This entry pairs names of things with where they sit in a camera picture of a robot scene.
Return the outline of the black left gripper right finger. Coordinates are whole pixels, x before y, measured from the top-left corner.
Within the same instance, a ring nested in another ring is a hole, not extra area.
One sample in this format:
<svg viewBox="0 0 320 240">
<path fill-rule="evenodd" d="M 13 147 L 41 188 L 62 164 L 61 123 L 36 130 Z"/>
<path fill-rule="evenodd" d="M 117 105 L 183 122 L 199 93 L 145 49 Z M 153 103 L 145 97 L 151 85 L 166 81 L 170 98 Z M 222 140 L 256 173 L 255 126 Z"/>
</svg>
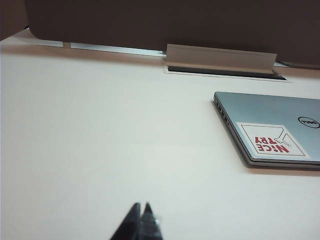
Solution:
<svg viewBox="0 0 320 240">
<path fill-rule="evenodd" d="M 146 203 L 139 225 L 140 240 L 163 240 L 158 220 L 149 202 Z"/>
</svg>

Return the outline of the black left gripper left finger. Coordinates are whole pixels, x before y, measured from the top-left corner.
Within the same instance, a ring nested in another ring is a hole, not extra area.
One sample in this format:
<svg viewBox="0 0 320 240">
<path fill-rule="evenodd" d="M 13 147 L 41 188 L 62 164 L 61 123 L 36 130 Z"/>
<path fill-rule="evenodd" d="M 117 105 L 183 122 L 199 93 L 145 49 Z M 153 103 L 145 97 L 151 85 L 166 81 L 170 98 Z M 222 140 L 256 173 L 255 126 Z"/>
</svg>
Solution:
<svg viewBox="0 0 320 240">
<path fill-rule="evenodd" d="M 137 240 L 140 225 L 141 204 L 136 202 L 113 233 L 111 240 Z"/>
</svg>

